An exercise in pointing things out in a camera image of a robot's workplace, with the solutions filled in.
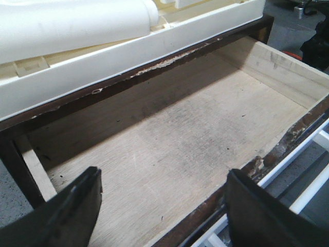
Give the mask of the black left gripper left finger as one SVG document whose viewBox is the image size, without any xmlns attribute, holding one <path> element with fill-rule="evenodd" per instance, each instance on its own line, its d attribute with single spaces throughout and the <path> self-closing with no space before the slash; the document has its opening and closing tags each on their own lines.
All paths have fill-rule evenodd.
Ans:
<svg viewBox="0 0 329 247">
<path fill-rule="evenodd" d="M 49 201 L 2 227 L 1 246 L 88 246 L 101 203 L 101 169 L 88 167 Z"/>
</svg>

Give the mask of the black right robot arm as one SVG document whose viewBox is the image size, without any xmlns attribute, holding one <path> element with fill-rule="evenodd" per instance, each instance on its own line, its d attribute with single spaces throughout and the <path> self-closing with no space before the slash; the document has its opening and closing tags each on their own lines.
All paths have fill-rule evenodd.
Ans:
<svg viewBox="0 0 329 247">
<path fill-rule="evenodd" d="M 316 34 L 304 42 L 300 50 L 303 53 L 302 62 L 324 71 L 328 68 L 328 1 L 307 1 L 303 14 L 310 16 L 317 11 L 325 15 L 316 28 Z"/>
</svg>

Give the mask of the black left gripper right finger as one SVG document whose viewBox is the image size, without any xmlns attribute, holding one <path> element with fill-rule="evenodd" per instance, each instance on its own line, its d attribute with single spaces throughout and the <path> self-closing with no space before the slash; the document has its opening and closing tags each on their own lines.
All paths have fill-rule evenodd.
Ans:
<svg viewBox="0 0 329 247">
<path fill-rule="evenodd" d="M 233 246 L 328 246 L 328 230 L 293 213 L 239 169 L 227 175 L 225 204 Z"/>
</svg>

